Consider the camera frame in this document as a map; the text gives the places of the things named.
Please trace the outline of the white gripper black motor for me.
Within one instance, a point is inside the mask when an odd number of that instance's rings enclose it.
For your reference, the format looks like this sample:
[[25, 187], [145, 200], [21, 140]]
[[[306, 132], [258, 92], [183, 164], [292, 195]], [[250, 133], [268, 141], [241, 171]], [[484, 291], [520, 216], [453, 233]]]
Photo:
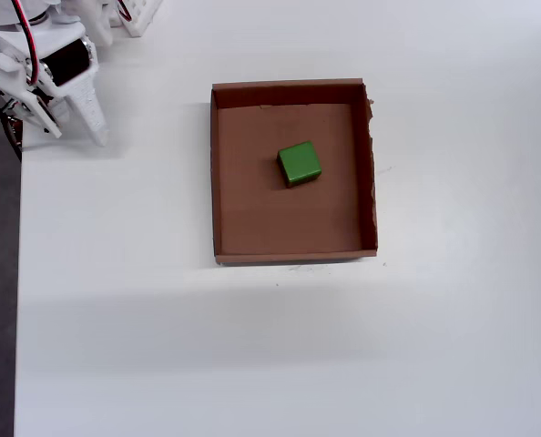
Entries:
[[38, 89], [51, 98], [66, 97], [93, 142], [104, 147], [108, 142], [108, 127], [89, 74], [96, 55], [85, 27], [80, 22], [44, 21], [30, 30], [36, 60], [31, 59], [27, 37], [19, 25], [5, 30], [5, 54], [19, 65], [19, 72], [16, 78], [0, 76], [0, 92], [5, 98], [1, 111], [39, 125], [59, 138], [62, 133], [56, 119], [42, 99], [30, 90]]

